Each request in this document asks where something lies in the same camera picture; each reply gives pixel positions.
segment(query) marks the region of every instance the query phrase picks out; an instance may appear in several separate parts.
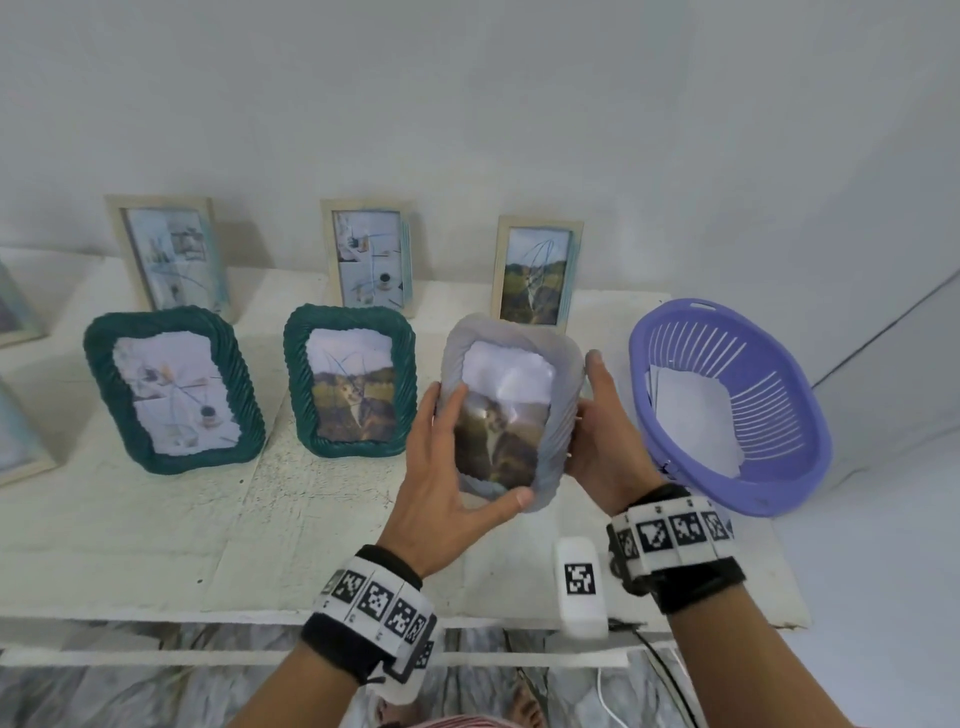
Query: person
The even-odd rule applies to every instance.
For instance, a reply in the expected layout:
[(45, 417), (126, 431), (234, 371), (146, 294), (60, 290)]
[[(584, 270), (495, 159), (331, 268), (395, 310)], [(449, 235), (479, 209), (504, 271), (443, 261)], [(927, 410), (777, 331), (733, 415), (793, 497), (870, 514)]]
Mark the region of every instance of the person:
[[(588, 354), (587, 374), (593, 399), (580, 401), (566, 469), (612, 517), (664, 481), (628, 419), (599, 352)], [(517, 488), (482, 508), (465, 509), (454, 465), (453, 427), (467, 387), (461, 384), (434, 417), (439, 390), (434, 383), (420, 403), (407, 439), (407, 474), (377, 542), (420, 577), (452, 563), (533, 498), (529, 489)], [(742, 583), (721, 588), (668, 618), (710, 728), (851, 728), (767, 624)], [(358, 688), (355, 676), (301, 642), (230, 725), (336, 728)], [(404, 710), (409, 714), (409, 709), (387, 706), (379, 717), (403, 724), (405, 716), (411, 718)], [(509, 719), (525, 728), (546, 728), (539, 706), (523, 689)], [(458, 728), (510, 724), (477, 716), (442, 718), (430, 725), (445, 722)]]

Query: tabletop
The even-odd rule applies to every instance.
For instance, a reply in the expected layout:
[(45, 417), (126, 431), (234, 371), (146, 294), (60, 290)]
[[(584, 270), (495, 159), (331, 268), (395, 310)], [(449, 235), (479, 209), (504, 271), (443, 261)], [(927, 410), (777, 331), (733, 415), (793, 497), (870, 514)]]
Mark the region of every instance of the tabletop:
[[(250, 463), (152, 475), (127, 456), (86, 367), (84, 329), (134, 310), (118, 258), (2, 250), (50, 335), (0, 350), (0, 377), (23, 403), (55, 470), (0, 488), (0, 617), (298, 623), (326, 578), (372, 543), (404, 474), (403, 457), (327, 460), (297, 439), (281, 337), (290, 313), (324, 300), (318, 273), (231, 268), (235, 325), (268, 442)], [(439, 378), (446, 336), (489, 310), (484, 284), (418, 281), (411, 325), (420, 391)], [(665, 294), (578, 290), (567, 334), (600, 349), (633, 414), (627, 342)], [(497, 621), (556, 627), (552, 546), (590, 537), (606, 552), (606, 519), (567, 477), (548, 507), (482, 539), (424, 589), (447, 626)], [(747, 587), (777, 627), (809, 625), (773, 526), (733, 517)], [(666, 631), (648, 596), (606, 572), (612, 617)]]

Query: stack of paper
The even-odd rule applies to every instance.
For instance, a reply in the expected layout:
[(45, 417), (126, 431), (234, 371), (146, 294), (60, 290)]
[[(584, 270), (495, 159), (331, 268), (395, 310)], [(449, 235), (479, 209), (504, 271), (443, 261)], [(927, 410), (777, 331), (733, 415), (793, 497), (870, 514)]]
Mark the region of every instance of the stack of paper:
[(740, 476), (743, 450), (733, 429), (730, 392), (721, 381), (650, 367), (647, 391), (660, 426), (686, 454), (721, 475)]

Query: plastic basket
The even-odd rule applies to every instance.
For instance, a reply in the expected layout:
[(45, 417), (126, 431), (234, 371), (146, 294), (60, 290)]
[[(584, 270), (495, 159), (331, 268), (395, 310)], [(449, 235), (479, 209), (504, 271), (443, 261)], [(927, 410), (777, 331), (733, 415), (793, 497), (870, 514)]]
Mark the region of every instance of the plastic basket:
[[(737, 513), (772, 517), (803, 503), (826, 474), (829, 431), (804, 373), (780, 342), (735, 311), (697, 299), (664, 303), (634, 327), (630, 365), (647, 447), (677, 482)], [(663, 431), (647, 393), (651, 365), (712, 376), (727, 387), (745, 456), (739, 478), (701, 465)]]

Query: foot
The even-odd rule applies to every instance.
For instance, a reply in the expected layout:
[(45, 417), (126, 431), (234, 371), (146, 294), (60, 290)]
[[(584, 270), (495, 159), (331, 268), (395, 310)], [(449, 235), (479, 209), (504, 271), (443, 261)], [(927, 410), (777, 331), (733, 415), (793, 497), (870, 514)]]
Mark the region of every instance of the foot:
[(394, 705), (386, 700), (380, 700), (376, 704), (377, 725), (394, 724), (399, 725), (400, 728), (409, 728), (409, 726), (419, 723), (423, 723), (423, 716), (420, 714), (420, 706), (416, 702), (409, 705)]
[(540, 703), (522, 680), (516, 686), (514, 705), (507, 718), (522, 728), (547, 728)]

